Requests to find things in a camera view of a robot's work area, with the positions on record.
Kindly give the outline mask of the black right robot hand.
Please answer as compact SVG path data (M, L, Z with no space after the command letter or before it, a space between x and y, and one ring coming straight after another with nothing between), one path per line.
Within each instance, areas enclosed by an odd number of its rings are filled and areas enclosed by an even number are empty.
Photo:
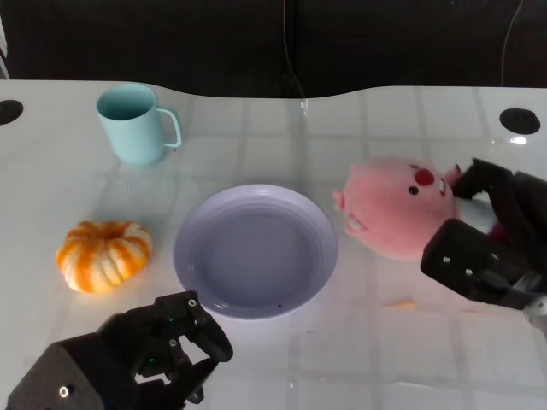
M471 301L546 314L546 182L479 159L456 178L459 216L424 249L421 271Z

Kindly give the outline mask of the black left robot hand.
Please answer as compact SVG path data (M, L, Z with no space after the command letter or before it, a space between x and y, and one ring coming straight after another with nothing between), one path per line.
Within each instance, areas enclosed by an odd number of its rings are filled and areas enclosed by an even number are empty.
M232 345L197 292L161 296L145 307L119 313L97 331L129 376L163 375L137 385L136 409L183 409L203 401L203 385L233 357Z

